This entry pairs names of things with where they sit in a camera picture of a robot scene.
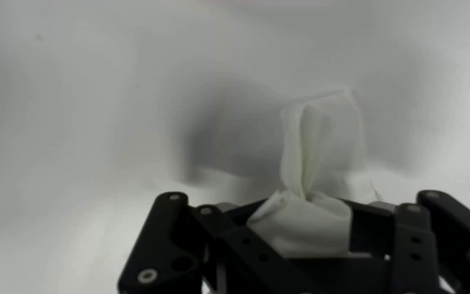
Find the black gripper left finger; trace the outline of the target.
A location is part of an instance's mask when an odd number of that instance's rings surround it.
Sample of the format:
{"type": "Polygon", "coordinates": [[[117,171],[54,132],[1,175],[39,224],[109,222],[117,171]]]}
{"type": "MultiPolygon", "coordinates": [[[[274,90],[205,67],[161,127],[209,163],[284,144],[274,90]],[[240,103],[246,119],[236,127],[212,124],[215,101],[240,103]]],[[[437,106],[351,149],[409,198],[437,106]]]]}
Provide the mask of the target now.
{"type": "Polygon", "coordinates": [[[310,279],[248,225],[262,201],[222,211],[160,194],[117,279],[117,294],[311,294],[310,279]]]}

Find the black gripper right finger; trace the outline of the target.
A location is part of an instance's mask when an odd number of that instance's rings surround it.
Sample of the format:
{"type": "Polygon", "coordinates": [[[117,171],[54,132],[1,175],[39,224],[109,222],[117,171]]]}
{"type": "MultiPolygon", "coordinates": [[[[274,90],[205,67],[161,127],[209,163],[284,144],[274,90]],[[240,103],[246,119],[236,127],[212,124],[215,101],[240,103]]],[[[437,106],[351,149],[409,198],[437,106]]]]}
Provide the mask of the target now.
{"type": "Polygon", "coordinates": [[[470,209],[457,198],[424,189],[414,202],[382,207],[351,202],[351,263],[357,294],[470,294],[470,209]]]}

